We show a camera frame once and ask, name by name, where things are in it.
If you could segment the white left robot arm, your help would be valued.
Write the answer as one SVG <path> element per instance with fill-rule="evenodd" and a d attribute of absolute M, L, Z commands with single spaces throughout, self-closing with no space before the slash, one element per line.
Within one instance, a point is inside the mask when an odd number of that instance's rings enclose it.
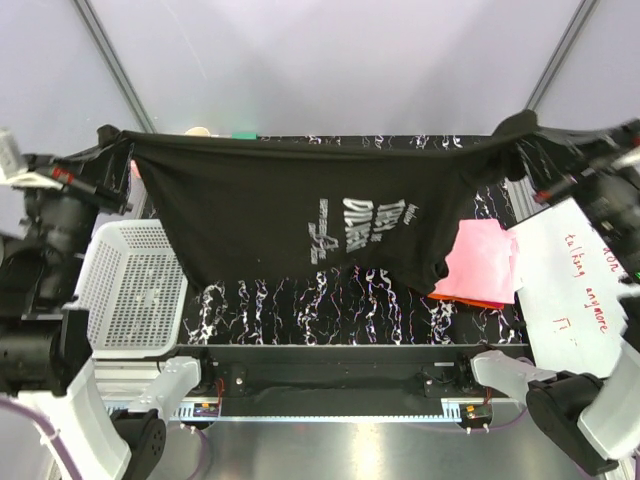
<path fill-rule="evenodd" d="M 125 409 L 108 412 L 99 393 L 76 286 L 97 216 L 130 210 L 132 152 L 108 125 L 67 157 L 23 154 L 1 133 L 1 182 L 26 210 L 24 237 L 1 238 L 1 405 L 38 429 L 66 479 L 149 478 L 172 413 L 216 382 L 212 367 L 178 356 Z"/>

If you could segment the black printed t-shirt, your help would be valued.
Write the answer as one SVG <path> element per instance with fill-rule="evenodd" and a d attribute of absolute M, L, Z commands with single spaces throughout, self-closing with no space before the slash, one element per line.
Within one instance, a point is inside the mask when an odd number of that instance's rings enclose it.
<path fill-rule="evenodd" d="M 539 190 L 633 143 L 624 126 L 545 128 L 523 111 L 449 150 L 312 145 L 144 134 L 103 126 L 71 166 L 135 162 L 189 281 L 384 269 L 429 294 L 476 193 L 531 176 Z"/>

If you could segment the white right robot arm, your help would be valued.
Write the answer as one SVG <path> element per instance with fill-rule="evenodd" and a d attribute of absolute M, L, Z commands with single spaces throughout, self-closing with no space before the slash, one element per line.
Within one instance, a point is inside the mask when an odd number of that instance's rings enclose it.
<path fill-rule="evenodd" d="M 621 283 L 639 282 L 639 122 L 591 131 L 545 128 L 530 112 L 509 125 L 530 125 L 509 160 L 528 177 L 539 204 L 572 199 L 621 267 Z M 622 295 L 621 351 L 613 371 L 551 371 L 484 347 L 454 371 L 466 396 L 489 388 L 526 407 L 534 424 L 585 473 L 611 472 L 639 446 L 639 296 Z"/>

